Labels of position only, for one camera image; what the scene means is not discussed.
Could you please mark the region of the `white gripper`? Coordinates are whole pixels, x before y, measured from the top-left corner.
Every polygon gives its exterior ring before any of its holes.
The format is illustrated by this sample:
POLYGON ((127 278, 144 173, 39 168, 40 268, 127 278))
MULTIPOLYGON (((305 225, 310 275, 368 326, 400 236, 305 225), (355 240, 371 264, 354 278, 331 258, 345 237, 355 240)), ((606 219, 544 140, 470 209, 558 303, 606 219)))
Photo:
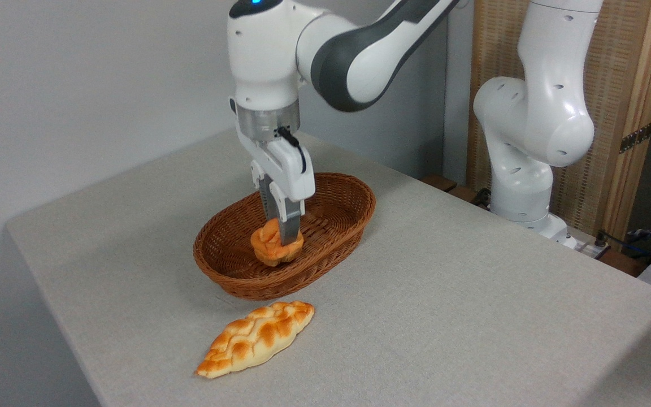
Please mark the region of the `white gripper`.
POLYGON ((291 245, 300 232, 305 199, 315 193, 310 154, 288 127, 275 129, 271 141, 254 141, 239 127, 237 134, 251 155, 251 175, 259 190, 266 220, 278 219, 281 245, 291 245), (282 192, 271 192, 273 181, 282 192))

